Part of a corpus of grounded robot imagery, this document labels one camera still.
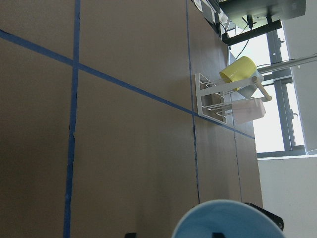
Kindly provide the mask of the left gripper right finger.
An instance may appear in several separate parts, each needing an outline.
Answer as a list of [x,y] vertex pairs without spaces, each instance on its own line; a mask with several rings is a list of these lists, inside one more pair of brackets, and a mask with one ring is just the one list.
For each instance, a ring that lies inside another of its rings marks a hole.
[[212,238],[224,238],[223,233],[212,233]]

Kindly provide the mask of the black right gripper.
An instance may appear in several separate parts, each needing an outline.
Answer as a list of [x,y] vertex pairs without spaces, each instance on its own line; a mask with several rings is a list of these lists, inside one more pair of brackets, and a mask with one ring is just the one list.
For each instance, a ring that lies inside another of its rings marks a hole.
[[274,213],[271,213],[270,211],[265,210],[262,207],[259,207],[253,203],[250,202],[245,202],[246,205],[249,205],[253,208],[255,208],[256,210],[260,211],[261,213],[263,213],[264,215],[266,215],[269,219],[271,219],[281,230],[284,229],[284,221],[281,217],[275,215]]

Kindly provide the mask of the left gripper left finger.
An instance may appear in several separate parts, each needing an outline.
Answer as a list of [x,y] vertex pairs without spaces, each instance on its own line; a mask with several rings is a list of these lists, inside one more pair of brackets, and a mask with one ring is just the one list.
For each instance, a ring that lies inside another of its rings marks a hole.
[[124,238],[136,238],[137,233],[126,233]]

